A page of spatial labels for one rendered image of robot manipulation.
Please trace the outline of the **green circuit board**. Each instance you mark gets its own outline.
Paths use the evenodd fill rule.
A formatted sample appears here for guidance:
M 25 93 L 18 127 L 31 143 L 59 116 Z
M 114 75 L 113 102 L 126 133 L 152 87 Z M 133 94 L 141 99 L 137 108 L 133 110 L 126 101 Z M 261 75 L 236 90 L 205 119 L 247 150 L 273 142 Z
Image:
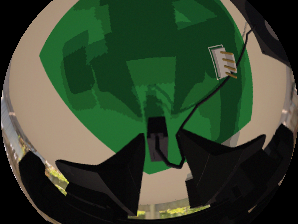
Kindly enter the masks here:
M 169 163 L 180 165 L 176 132 L 222 144 L 250 123 L 253 76 L 243 37 L 221 0 L 78 0 L 40 52 L 45 73 L 74 116 L 117 153 L 165 116 Z M 230 73 L 234 72 L 234 73 Z

